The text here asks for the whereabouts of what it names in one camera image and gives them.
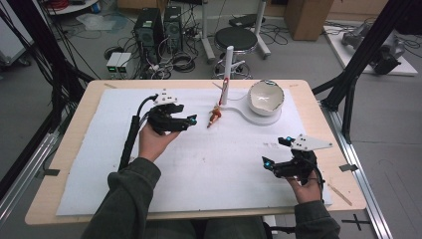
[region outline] stool seat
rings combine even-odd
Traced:
[[[225,52],[227,47],[233,46],[233,53],[248,54],[257,47],[258,38],[247,29],[228,27],[217,31],[214,42],[215,46],[221,51]]]

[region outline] person's left hand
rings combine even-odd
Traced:
[[[151,124],[147,123],[139,132],[139,157],[148,159],[151,162],[165,151],[167,146],[179,136],[180,132],[171,132],[169,134],[158,134],[152,129]]]
[[[291,185],[298,204],[321,201],[320,187],[317,182],[317,174],[314,170],[310,173],[308,183],[305,185],[300,185],[294,177],[288,177],[286,180]]]

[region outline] stool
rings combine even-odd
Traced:
[[[225,60],[223,60],[227,47],[233,46],[233,60],[232,64],[239,62],[237,55],[252,53],[257,47],[257,36],[241,27],[228,27],[219,30],[214,37],[214,44],[223,54],[220,61],[214,66],[213,79],[223,79]],[[231,72],[231,79],[252,79],[249,74],[250,68],[246,63],[235,67]]]

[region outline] white paper sheet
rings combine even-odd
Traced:
[[[131,116],[155,90],[106,90],[81,149],[72,166],[58,215],[91,215],[103,201],[106,178],[117,171]],[[223,116],[210,128],[209,112],[218,101],[219,90],[168,90],[185,105],[186,118],[198,115],[198,124],[184,131],[155,162],[161,170],[150,212],[250,209],[294,206],[292,189],[283,179],[264,169],[262,156],[275,162],[292,158],[278,137],[306,133],[292,96],[285,90],[281,118],[270,126],[246,122],[235,112]],[[247,90],[230,90],[239,99]],[[152,107],[144,106],[141,115]],[[132,156],[137,156],[138,139]],[[331,204],[327,191],[326,204]]]

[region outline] metal rail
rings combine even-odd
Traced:
[[[58,131],[47,133],[24,169],[16,178],[0,202],[0,228],[4,225],[13,208],[28,188],[37,171],[47,158],[59,138]]]
[[[357,181],[365,199],[366,199],[366,211],[372,222],[375,233],[379,239],[392,239],[390,229],[388,228],[387,222],[381,212],[381,208],[375,199],[375,195],[372,192],[370,184],[366,178],[365,172],[363,171],[362,165],[360,164],[359,158],[357,157],[356,151],[352,144],[347,143],[346,138],[341,133],[342,121],[338,112],[330,112],[327,109],[321,108],[326,115],[329,116],[331,124],[333,126],[333,132],[336,134],[337,141],[344,153],[344,156],[349,164],[355,164],[359,170],[353,172],[353,176]]]

